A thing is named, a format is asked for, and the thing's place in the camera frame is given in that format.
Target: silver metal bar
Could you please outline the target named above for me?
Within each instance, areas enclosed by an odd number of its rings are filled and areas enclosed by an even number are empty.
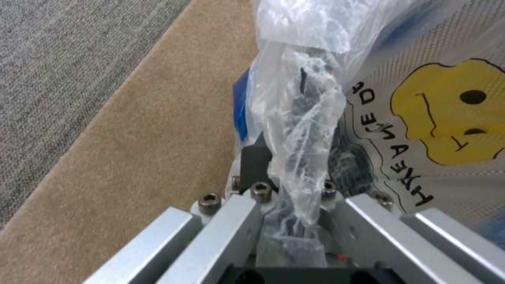
[[[359,266],[390,267],[407,283],[480,283],[368,195],[339,202],[331,214],[331,233]]]
[[[154,283],[200,230],[199,217],[169,208],[84,283]]]
[[[157,283],[216,283],[230,265],[243,265],[262,224],[256,201],[233,195]]]
[[[437,209],[402,221],[485,283],[505,283],[505,252]]]

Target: black hole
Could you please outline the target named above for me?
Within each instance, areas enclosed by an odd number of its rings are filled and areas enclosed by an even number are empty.
[[[460,100],[469,105],[477,105],[486,99],[486,93],[479,90],[470,90],[460,95]]]
[[[216,196],[214,194],[207,194],[204,196],[204,200],[205,201],[216,200]]]
[[[267,186],[262,183],[258,183],[258,184],[256,184],[256,189],[263,191],[263,190],[267,189]]]
[[[482,134],[482,133],[486,133],[486,132],[482,129],[479,129],[479,128],[472,128],[472,129],[468,129],[467,131],[465,131],[465,135]]]
[[[257,271],[248,269],[237,277],[235,284],[265,284],[265,279]]]
[[[350,277],[350,282],[351,284],[380,284],[370,273],[362,270],[354,272]]]

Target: gray carpet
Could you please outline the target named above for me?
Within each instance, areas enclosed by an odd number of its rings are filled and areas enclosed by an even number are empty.
[[[0,229],[188,2],[1,2]]]

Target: black lettering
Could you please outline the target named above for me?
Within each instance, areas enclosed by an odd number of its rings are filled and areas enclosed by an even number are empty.
[[[405,153],[409,149],[408,145],[393,145],[391,146],[391,150],[394,150],[395,154],[392,159],[396,158],[398,155]]]
[[[375,93],[372,89],[364,89],[360,91],[361,105],[366,105],[375,99]]]
[[[405,161],[404,160],[401,160],[400,163],[396,163],[395,164],[395,167],[394,168],[393,166],[391,166],[391,169],[395,172],[395,173],[400,173],[401,171],[405,170],[407,168],[407,166],[405,165]]]
[[[377,127],[376,129],[371,130],[370,128],[365,127],[365,130],[367,132],[384,132],[385,134],[387,134],[387,136],[382,138],[384,140],[389,140],[389,139],[393,139],[396,137],[396,136],[394,136],[394,133],[392,133],[391,131],[388,130],[389,128],[392,128],[393,125],[391,125],[389,123],[386,123],[386,124],[377,123],[377,125],[379,125],[379,127]]]
[[[402,182],[402,184],[405,185],[405,189],[407,191],[410,191],[410,186],[411,186],[412,181],[415,178],[421,177],[420,175],[414,175],[414,176],[412,176],[413,172],[414,172],[414,169],[413,168],[409,168],[407,170],[407,174],[405,175],[405,177],[400,179],[401,182]]]
[[[433,200],[433,195],[428,195],[428,196],[425,196],[422,192],[421,192],[421,187],[418,185],[416,186],[416,188],[411,192],[411,194],[414,196],[414,195],[418,195],[421,197],[421,201],[419,201],[418,203],[416,203],[416,207],[417,206],[421,206],[421,205],[425,205],[426,203],[430,202]]]
[[[357,93],[359,90],[361,90],[361,88],[363,88],[364,85],[365,84],[363,82],[358,82],[356,86],[352,87],[352,93]]]
[[[374,122],[377,122],[377,119],[375,119],[375,115],[373,112],[370,113],[370,117],[368,116],[368,114],[361,116],[361,125],[368,125]]]

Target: black plastic part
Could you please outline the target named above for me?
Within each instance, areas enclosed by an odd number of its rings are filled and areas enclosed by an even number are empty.
[[[229,267],[219,284],[400,284],[391,269]]]
[[[263,133],[253,145],[244,147],[240,155],[240,194],[259,181],[269,183],[274,191],[278,191],[268,178],[267,169],[272,160],[272,152],[267,147]]]

